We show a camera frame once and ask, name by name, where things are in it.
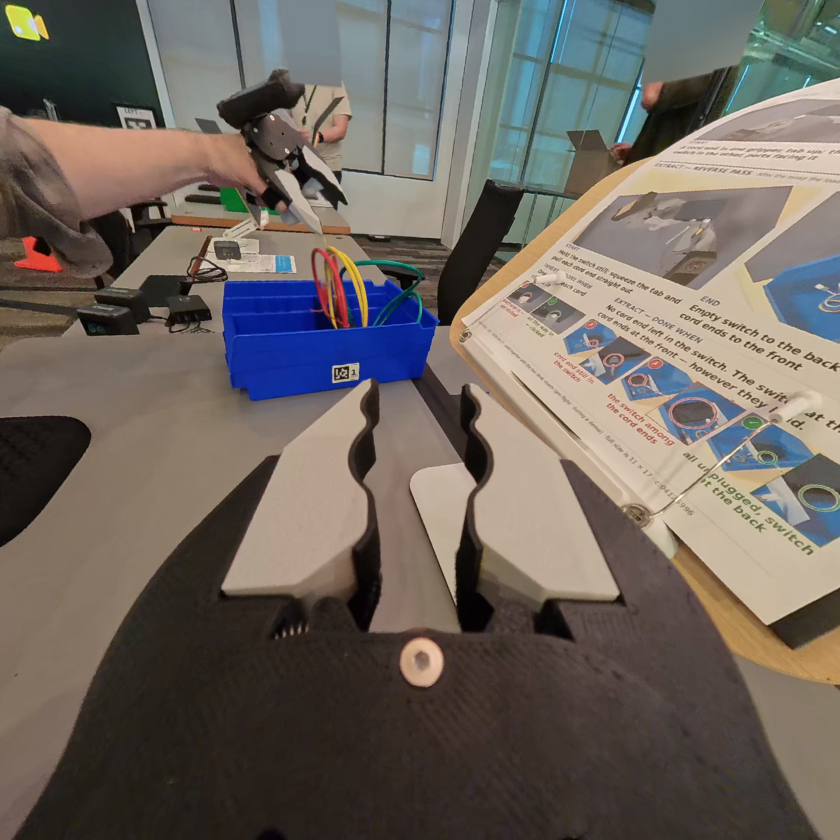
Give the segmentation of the black monitor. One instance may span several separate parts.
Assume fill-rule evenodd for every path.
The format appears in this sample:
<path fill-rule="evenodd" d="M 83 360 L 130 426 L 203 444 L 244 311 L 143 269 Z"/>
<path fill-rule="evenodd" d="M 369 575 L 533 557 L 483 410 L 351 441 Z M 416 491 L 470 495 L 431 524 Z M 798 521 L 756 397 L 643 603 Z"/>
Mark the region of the black monitor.
<path fill-rule="evenodd" d="M 1 104 L 21 117 L 121 128 L 116 104 L 165 126 L 134 1 L 2 1 Z"/>

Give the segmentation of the printed instruction sheet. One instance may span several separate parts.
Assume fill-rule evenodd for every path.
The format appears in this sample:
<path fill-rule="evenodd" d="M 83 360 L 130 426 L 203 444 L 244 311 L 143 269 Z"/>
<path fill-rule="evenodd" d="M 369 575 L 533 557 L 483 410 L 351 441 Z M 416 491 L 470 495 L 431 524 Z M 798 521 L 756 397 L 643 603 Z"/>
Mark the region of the printed instruction sheet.
<path fill-rule="evenodd" d="M 838 80 L 597 187 L 468 356 L 789 648 L 838 628 Z"/>

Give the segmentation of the small orange object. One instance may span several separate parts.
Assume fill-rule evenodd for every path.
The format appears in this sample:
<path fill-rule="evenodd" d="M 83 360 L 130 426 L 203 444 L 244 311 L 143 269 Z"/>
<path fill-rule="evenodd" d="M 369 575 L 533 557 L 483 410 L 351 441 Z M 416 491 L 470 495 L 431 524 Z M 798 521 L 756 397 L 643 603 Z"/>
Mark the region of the small orange object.
<path fill-rule="evenodd" d="M 63 271 L 58 258 L 42 238 L 27 236 L 22 239 L 24 257 L 14 262 L 15 267 L 23 270 L 35 270 L 48 273 Z"/>

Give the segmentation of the blue divided plastic bin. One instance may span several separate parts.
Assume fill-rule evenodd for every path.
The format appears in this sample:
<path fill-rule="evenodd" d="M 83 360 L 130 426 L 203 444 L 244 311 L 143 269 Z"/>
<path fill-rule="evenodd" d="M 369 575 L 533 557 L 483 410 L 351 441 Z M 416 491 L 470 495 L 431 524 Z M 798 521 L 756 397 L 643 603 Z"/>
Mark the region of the blue divided plastic bin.
<path fill-rule="evenodd" d="M 222 316 L 231 386 L 253 401 L 421 377 L 438 320 L 386 281 L 364 282 L 369 324 L 344 282 L 350 326 L 336 329 L 313 280 L 239 280 L 224 286 Z"/>

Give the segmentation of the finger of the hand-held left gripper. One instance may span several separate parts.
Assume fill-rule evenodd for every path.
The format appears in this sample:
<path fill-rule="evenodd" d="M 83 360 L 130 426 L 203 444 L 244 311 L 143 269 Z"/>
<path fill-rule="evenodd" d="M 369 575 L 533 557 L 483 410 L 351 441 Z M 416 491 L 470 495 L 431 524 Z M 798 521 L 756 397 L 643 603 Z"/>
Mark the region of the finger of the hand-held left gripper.
<path fill-rule="evenodd" d="M 298 150 L 298 182 L 307 198 L 319 193 L 334 209 L 348 203 L 338 176 L 310 145 Z"/>
<path fill-rule="evenodd" d="M 286 170 L 272 172 L 272 191 L 277 198 L 272 198 L 272 207 L 277 211 L 283 208 L 291 213 L 298 222 L 305 224 L 314 234 L 323 233 L 322 222 L 309 200 L 303 195 L 297 177 Z"/>

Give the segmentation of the person's left forearm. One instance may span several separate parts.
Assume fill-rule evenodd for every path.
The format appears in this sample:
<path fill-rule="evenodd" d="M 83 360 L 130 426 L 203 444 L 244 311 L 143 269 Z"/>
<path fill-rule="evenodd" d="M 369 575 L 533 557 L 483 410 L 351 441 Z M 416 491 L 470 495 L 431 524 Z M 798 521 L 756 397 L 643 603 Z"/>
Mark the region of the person's left forearm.
<path fill-rule="evenodd" d="M 196 133 L 23 119 L 2 108 L 2 245 L 41 238 L 70 272 L 96 277 L 112 254 L 91 220 L 207 179 L 209 162 Z"/>

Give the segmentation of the instruction sheet on stand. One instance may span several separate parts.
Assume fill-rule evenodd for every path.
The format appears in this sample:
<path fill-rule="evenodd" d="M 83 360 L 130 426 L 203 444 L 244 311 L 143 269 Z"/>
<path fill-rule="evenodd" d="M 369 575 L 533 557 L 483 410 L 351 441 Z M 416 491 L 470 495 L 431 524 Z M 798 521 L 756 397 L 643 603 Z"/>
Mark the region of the instruction sheet on stand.
<path fill-rule="evenodd" d="M 511 283 L 517 283 L 521 275 L 530 274 L 533 265 L 542 264 L 544 253 L 644 165 L 644 161 L 631 164 L 594 185 L 480 286 L 461 305 L 449 329 L 453 348 L 477 374 L 480 383 L 489 387 L 490 394 L 501 406 L 560 456 L 581 467 L 616 503 L 630 501 L 631 496 L 615 474 L 592 456 L 523 385 L 516 384 L 512 374 L 503 373 L 499 363 L 491 361 L 486 351 L 472 350 L 468 343 L 460 341 L 460 336 L 467 329 L 466 318 L 470 312 L 501 294 Z M 733 654 L 787 676 L 838 686 L 838 628 L 804 647 L 788 648 L 720 583 L 690 547 L 678 542 L 672 534 L 656 537 L 654 542 L 660 547 L 670 542 L 665 552 L 698 596 Z"/>

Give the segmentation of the black mesh pad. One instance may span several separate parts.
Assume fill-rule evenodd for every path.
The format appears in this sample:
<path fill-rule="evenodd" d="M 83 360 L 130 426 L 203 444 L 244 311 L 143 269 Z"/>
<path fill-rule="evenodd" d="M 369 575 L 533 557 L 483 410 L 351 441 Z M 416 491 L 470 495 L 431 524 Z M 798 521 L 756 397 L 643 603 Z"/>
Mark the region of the black mesh pad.
<path fill-rule="evenodd" d="M 24 531 L 77 466 L 91 431 L 70 416 L 1 420 L 1 545 Z"/>

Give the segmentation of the white blue leaflet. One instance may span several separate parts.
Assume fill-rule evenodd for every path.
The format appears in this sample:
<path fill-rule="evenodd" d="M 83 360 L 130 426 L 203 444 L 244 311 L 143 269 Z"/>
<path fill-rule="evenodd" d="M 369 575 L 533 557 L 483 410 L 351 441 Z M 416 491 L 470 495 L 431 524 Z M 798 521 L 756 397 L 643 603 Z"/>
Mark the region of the white blue leaflet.
<path fill-rule="evenodd" d="M 297 273 L 297 262 L 291 255 L 243 254 L 239 259 L 221 260 L 220 266 L 227 271 L 256 274 Z"/>

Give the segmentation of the black office chair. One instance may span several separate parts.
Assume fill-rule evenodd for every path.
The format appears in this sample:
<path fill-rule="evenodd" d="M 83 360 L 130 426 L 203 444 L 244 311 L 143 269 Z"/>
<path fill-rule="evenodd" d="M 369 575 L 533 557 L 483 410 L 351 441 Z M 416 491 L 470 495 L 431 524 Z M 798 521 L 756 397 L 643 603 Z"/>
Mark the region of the black office chair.
<path fill-rule="evenodd" d="M 487 180 L 465 229 L 440 272 L 437 318 L 452 324 L 457 311 L 476 291 L 490 262 L 507 235 L 524 190 Z"/>

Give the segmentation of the open cardboard box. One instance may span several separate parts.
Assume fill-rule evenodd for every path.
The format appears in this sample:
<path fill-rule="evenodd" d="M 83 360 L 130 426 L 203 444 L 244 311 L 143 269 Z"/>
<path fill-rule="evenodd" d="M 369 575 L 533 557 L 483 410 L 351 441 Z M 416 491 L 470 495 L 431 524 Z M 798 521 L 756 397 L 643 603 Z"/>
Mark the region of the open cardboard box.
<path fill-rule="evenodd" d="M 621 164 L 613 158 L 599 130 L 569 130 L 567 135 L 574 157 L 563 192 L 577 198 L 620 169 Z"/>

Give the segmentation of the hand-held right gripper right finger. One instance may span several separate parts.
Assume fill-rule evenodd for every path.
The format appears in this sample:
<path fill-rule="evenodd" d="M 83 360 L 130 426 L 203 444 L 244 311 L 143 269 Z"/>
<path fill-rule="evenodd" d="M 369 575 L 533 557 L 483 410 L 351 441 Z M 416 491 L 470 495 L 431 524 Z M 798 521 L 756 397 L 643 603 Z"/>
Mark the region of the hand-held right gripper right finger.
<path fill-rule="evenodd" d="M 501 601 L 615 602 L 620 590 L 562 458 L 478 386 L 463 386 L 468 495 L 456 551 L 456 610 L 482 631 Z"/>

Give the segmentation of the black flat device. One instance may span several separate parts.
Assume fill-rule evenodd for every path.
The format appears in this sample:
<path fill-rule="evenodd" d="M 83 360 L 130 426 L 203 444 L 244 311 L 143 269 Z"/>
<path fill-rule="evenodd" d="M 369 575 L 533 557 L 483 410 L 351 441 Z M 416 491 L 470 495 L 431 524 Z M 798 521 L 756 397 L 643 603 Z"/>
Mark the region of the black flat device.
<path fill-rule="evenodd" d="M 140 286 L 143 299 L 150 308 L 167 308 L 168 298 L 187 296 L 193 281 L 185 276 L 150 275 Z"/>

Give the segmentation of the black charger dock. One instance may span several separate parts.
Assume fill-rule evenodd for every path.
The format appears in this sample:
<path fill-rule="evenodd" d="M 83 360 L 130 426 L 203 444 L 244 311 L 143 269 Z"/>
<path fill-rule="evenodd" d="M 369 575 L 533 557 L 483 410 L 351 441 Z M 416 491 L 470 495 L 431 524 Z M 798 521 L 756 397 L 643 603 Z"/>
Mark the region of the black charger dock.
<path fill-rule="evenodd" d="M 213 318 L 205 300 L 198 295 L 170 296 L 166 298 L 165 306 L 169 311 L 165 325 L 169 329 L 178 326 L 189 327 L 211 321 Z"/>

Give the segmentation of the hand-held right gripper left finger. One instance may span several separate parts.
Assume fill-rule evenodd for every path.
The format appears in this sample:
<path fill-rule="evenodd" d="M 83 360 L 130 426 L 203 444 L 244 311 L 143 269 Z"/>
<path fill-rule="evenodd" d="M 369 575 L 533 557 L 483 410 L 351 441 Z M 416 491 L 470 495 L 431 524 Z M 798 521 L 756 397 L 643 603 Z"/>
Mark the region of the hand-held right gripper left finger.
<path fill-rule="evenodd" d="M 282 450 L 222 591 L 280 595 L 309 609 L 326 597 L 367 631 L 382 593 L 375 500 L 377 380 L 362 381 Z"/>

